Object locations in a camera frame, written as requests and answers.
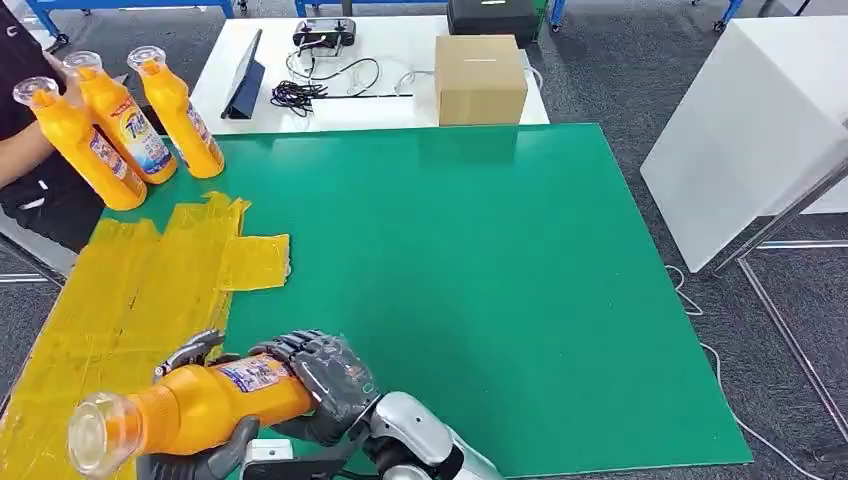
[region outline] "green table surface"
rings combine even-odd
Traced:
[[[210,190],[291,234],[282,288],[235,293],[226,349],[345,335],[506,476],[751,461],[597,125],[220,136],[140,208]]]

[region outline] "robotic finger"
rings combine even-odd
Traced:
[[[182,347],[153,369],[153,382],[158,382],[176,368],[191,364],[203,365],[206,355],[224,343],[224,338],[224,332],[217,329],[205,330],[189,338]]]

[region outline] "person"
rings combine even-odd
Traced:
[[[61,63],[0,4],[0,207],[18,224],[79,252],[103,211],[103,201],[41,133],[29,107],[12,98],[14,86],[46,76],[74,105],[82,96]]]

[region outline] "yellow bottle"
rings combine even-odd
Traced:
[[[30,77],[12,90],[14,99],[32,109],[47,140],[79,172],[112,210],[130,210],[144,202],[147,186],[91,124],[84,109],[59,95],[48,77]]]
[[[68,425],[68,453],[79,473],[104,478],[136,455],[190,455],[224,443],[247,415],[268,426],[311,408],[300,380],[266,354],[187,365],[136,394],[83,399]]]
[[[92,118],[142,180],[158,184],[171,178],[177,161],[129,90],[103,70],[100,55],[74,52],[65,57],[64,64],[76,77]]]
[[[185,82],[165,64],[165,52],[158,47],[138,47],[127,56],[127,64],[141,76],[144,94],[185,160],[188,171],[197,178],[221,173],[224,169],[221,149],[191,105]]]

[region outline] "black box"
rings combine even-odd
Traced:
[[[451,35],[515,35],[518,48],[533,41],[539,18],[533,0],[448,0]]]

